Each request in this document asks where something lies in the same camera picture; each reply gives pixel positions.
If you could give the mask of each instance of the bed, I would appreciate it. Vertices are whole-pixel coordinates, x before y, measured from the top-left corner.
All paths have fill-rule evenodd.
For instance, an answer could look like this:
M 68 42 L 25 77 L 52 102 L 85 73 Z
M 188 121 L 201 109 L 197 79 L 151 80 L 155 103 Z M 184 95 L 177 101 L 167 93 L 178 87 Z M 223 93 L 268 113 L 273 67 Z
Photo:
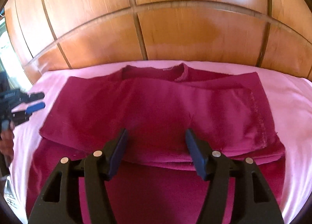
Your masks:
M 15 158 L 10 170 L 12 185 L 21 206 L 26 207 L 30 163 L 41 141 L 38 131 L 68 77 L 93 78 L 108 75 L 126 65 L 169 68 L 180 63 L 182 61 L 123 62 L 45 73 L 30 91 L 45 92 L 46 108 L 34 114 L 28 123 L 18 126 L 14 131 Z M 219 73 L 258 73 L 269 100 L 276 132 L 286 148 L 286 170 L 280 209 L 285 223 L 290 223 L 312 192 L 312 184 L 309 181 L 312 175 L 312 128 L 309 126 L 312 122 L 312 83 L 303 78 L 251 66 L 213 62 L 184 63 L 194 69 Z M 20 219 L 26 219 L 25 213 L 20 213 Z

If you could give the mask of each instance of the red garment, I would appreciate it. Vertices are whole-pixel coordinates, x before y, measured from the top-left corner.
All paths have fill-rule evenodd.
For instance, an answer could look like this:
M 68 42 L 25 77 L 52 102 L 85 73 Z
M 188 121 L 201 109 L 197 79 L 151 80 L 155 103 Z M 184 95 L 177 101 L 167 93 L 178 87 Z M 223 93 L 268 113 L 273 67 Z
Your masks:
M 129 131 L 126 162 L 107 183 L 118 223 L 196 222 L 207 183 L 193 171 L 184 141 L 189 127 L 226 156 L 252 157 L 262 164 L 280 199 L 285 149 L 258 75 L 228 76 L 182 64 L 166 70 L 126 67 L 89 80 L 69 78 L 40 130 L 43 140 L 33 156 L 27 212 L 61 157 L 83 158 L 122 127 Z M 232 183 L 229 191 L 233 193 Z M 229 218 L 230 207 L 225 221 Z

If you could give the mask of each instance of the wooden headboard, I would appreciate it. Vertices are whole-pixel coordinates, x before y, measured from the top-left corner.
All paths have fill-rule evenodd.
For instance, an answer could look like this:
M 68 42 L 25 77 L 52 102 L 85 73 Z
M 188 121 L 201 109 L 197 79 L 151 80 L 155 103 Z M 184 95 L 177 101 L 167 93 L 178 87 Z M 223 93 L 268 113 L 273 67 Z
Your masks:
M 237 63 L 312 80 L 304 0 L 9 0 L 5 17 L 33 83 L 49 70 L 144 59 Z

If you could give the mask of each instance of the metal pin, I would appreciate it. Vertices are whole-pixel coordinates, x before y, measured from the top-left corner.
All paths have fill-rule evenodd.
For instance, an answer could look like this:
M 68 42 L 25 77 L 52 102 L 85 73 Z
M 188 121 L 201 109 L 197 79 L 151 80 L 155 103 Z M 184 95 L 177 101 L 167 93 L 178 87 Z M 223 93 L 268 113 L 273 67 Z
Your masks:
M 97 151 L 95 151 L 95 152 L 93 153 L 93 155 L 94 155 L 95 157 L 99 157 L 99 156 L 102 155 L 102 151 L 101 151 L 101 150 L 97 150 Z
M 220 157 L 221 153 L 219 151 L 213 151 L 213 156 L 214 157 Z
M 68 159 L 67 157 L 63 157 L 63 158 L 60 160 L 60 162 L 63 163 L 63 164 L 67 163 L 68 161 L 69 161 L 69 159 Z
M 248 164 L 253 164 L 253 159 L 251 159 L 250 157 L 247 157 L 245 162 L 247 162 Z

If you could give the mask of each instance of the human hand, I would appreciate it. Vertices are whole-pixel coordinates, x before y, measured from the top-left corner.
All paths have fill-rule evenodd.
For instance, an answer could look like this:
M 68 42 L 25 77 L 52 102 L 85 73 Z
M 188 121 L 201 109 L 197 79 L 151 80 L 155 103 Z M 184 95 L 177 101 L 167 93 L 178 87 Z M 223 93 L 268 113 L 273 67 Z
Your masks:
M 1 132 L 0 136 L 1 136 L 1 140 L 0 140 L 0 152 L 3 155 L 6 155 L 9 157 L 10 162 L 13 160 L 14 157 L 14 151 L 13 151 L 13 139 L 14 139 L 14 134 L 13 134 L 13 130 L 14 130 L 15 126 L 13 121 L 11 121 L 10 123 L 10 129 Z

